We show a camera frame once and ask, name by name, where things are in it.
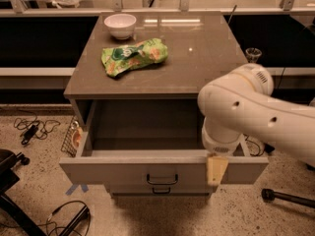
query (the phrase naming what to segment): brown tabletop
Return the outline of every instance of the brown tabletop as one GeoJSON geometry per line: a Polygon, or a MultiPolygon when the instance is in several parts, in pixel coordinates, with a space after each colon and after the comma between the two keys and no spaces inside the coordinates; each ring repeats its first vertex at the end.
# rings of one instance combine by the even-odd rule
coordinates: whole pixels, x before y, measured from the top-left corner
{"type": "Polygon", "coordinates": [[[113,38],[101,14],[85,51],[66,87],[73,99],[197,97],[209,81],[246,63],[244,54],[219,12],[132,12],[137,18],[133,37],[113,38]],[[112,79],[105,73],[101,52],[106,47],[160,38],[168,48],[161,64],[112,79]]]}

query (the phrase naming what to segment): drawer handle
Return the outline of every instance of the drawer handle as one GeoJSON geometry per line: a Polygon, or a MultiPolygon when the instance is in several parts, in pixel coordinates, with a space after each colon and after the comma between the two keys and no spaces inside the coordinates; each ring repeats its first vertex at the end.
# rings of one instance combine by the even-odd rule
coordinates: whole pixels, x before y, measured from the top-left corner
{"type": "Polygon", "coordinates": [[[166,182],[166,183],[161,183],[161,182],[153,182],[150,180],[150,174],[147,175],[147,183],[150,185],[174,185],[177,184],[178,182],[178,175],[175,174],[175,180],[172,182],[166,182]]]}
{"type": "Polygon", "coordinates": [[[156,191],[155,188],[152,188],[152,192],[156,195],[166,195],[166,194],[170,194],[170,187],[168,187],[168,190],[165,191],[156,191]]]}

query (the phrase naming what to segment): speckled floor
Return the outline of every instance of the speckled floor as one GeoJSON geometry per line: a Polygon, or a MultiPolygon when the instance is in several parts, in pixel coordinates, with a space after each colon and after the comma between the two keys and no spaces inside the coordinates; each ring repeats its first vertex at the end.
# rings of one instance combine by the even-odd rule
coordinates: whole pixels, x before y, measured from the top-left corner
{"type": "MultiPolygon", "coordinates": [[[[58,120],[61,124],[48,134],[46,140],[33,139],[23,147],[21,131],[14,127],[14,123],[18,117],[27,114],[14,111],[16,108],[18,106],[0,108],[0,148],[14,153],[22,152],[31,159],[31,163],[13,168],[21,180],[6,194],[36,224],[44,224],[60,205],[80,200],[91,210],[88,233],[91,236],[314,235],[314,208],[281,200],[267,204],[261,198],[261,190],[270,188],[315,200],[315,171],[307,170],[303,163],[283,152],[274,151],[269,155],[270,164],[254,185],[221,185],[209,199],[119,197],[114,200],[102,186],[89,186],[85,193],[78,188],[68,196],[66,192],[71,182],[58,162],[60,157],[67,156],[61,147],[72,112],[67,107],[62,110],[56,107],[31,109],[39,120],[58,120]]],[[[59,226],[65,225],[80,208],[81,205],[67,206],[53,216],[53,220],[59,226]]],[[[15,225],[1,209],[0,222],[15,225]]],[[[77,229],[85,235],[86,228],[87,224],[83,223],[77,229]]],[[[0,235],[19,236],[26,233],[19,228],[0,226],[0,235]]]]}

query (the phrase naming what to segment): black stand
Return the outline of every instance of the black stand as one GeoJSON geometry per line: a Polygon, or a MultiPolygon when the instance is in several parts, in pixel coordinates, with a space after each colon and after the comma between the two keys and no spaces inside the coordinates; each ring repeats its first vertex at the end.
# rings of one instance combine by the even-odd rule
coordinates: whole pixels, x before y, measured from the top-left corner
{"type": "Polygon", "coordinates": [[[271,189],[263,189],[262,190],[262,197],[263,197],[264,201],[266,201],[266,202],[271,202],[274,199],[280,199],[280,200],[285,200],[285,201],[289,201],[292,203],[296,203],[296,204],[299,204],[302,206],[315,208],[315,201],[307,200],[307,199],[304,199],[301,197],[292,196],[292,195],[288,195],[288,194],[284,194],[284,193],[277,193],[271,189]]]}
{"type": "MultiPolygon", "coordinates": [[[[30,160],[19,153],[14,155],[12,152],[0,149],[0,208],[5,210],[29,235],[46,235],[41,229],[5,194],[20,178],[10,169],[18,161],[23,165],[29,164],[30,160]]],[[[87,206],[76,214],[70,223],[59,234],[60,236],[69,235],[81,220],[87,218],[90,211],[87,206]]]]}

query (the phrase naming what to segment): green bag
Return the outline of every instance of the green bag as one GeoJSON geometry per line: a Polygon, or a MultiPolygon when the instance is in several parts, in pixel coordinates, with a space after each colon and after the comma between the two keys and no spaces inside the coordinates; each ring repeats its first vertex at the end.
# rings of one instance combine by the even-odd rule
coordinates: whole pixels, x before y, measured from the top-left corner
{"type": "Polygon", "coordinates": [[[127,71],[163,62],[168,56],[167,46],[159,38],[151,38],[135,45],[103,48],[101,62],[112,78],[127,71]]]}

